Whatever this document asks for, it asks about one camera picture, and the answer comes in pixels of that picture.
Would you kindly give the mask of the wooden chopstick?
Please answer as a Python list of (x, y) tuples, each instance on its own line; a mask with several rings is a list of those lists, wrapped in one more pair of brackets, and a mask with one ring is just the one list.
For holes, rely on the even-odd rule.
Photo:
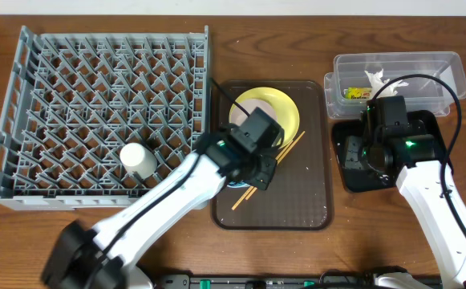
[(244, 200), (245, 200), (245, 196), (247, 195), (247, 190), (241, 195), (241, 197), (236, 201), (236, 203), (232, 206), (231, 210), (235, 210)]
[[(306, 132), (303, 131), (295, 140), (292, 140), (287, 148), (285, 148), (281, 153), (278, 154), (276, 160), (280, 163), (288, 153), (293, 149), (293, 147), (301, 140)], [(251, 187), (247, 190), (247, 195), (245, 196), (245, 200), (249, 200), (251, 196), (257, 191), (257, 188)]]

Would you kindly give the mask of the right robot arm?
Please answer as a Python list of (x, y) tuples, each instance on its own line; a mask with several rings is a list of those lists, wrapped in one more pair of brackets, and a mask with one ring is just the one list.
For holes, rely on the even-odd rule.
[(443, 286), (466, 287), (466, 206), (442, 162), (441, 140), (432, 134), (334, 140), (345, 186), (354, 193), (397, 188), (431, 247)]

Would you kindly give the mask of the white cup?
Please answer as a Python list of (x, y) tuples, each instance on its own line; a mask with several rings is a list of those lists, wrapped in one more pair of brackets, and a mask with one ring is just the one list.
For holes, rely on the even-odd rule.
[(153, 153), (138, 143), (126, 144), (120, 150), (120, 161), (126, 171), (146, 179), (157, 169), (157, 159)]

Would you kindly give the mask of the yellow round plate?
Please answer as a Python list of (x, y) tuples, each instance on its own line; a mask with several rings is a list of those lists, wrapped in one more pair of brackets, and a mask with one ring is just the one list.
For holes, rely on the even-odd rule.
[[(285, 133), (284, 142), (281, 147), (288, 145), (295, 137), (300, 124), (299, 111), (295, 102), (286, 93), (276, 88), (251, 88), (246, 92), (242, 92), (236, 98), (236, 102), (249, 114), (255, 108), (260, 108), (276, 120), (282, 126)], [(248, 116), (234, 104), (229, 110), (228, 121), (229, 123), (240, 126), (247, 117)]]

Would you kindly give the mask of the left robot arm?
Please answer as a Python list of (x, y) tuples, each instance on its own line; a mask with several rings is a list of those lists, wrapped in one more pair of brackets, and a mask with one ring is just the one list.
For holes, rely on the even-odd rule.
[(146, 250), (190, 210), (226, 183), (260, 181), (276, 161), (268, 152), (275, 132), (222, 128), (203, 134), (196, 149), (160, 184), (119, 213), (86, 230), (73, 221), (59, 235), (41, 274), (49, 288), (150, 288), (136, 264)]

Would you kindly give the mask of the light blue bowl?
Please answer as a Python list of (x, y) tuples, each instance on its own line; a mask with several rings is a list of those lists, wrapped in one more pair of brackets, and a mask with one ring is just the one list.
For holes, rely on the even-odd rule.
[(249, 185), (244, 182), (230, 182), (227, 186), (233, 189), (249, 187)]

